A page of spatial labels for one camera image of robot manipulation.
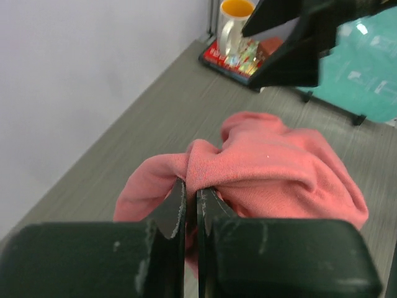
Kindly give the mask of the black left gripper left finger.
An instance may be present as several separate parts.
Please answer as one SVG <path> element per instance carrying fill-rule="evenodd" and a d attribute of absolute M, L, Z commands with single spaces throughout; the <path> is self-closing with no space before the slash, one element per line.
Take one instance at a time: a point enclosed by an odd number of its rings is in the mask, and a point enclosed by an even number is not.
<path fill-rule="evenodd" d="M 24 227 L 1 254 L 2 297 L 182 297 L 183 181 L 139 222 Z"/>

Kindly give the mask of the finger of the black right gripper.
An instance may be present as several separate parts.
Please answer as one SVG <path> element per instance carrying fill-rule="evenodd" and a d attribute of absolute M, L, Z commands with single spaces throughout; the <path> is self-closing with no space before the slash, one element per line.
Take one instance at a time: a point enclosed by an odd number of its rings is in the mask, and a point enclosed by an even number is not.
<path fill-rule="evenodd" d="M 320 60 L 336 46 L 337 27 L 325 18 L 299 19 L 286 41 L 249 78 L 248 86 L 317 86 Z"/>
<path fill-rule="evenodd" d="M 302 0 L 259 1 L 242 29 L 243 37 L 288 37 L 300 20 Z"/>

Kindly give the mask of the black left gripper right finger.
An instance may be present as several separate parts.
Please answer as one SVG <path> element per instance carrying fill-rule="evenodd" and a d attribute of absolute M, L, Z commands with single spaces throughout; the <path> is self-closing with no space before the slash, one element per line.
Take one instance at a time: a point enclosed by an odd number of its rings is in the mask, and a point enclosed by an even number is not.
<path fill-rule="evenodd" d="M 360 232 L 329 219 L 240 217 L 213 189 L 197 193 L 200 297 L 378 297 Z"/>

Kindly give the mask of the pink t-shirt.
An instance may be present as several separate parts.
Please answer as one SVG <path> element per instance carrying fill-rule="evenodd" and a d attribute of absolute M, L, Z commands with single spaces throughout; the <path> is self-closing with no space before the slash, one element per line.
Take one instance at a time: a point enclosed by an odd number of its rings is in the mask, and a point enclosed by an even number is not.
<path fill-rule="evenodd" d="M 184 153 L 142 162 L 117 199 L 114 220 L 142 220 L 182 179 L 189 206 L 197 191 L 214 187 L 242 217 L 341 219 L 356 228 L 367 221 L 359 187 L 319 132 L 239 112 L 224 121 L 221 138 L 221 148 L 197 139 Z"/>

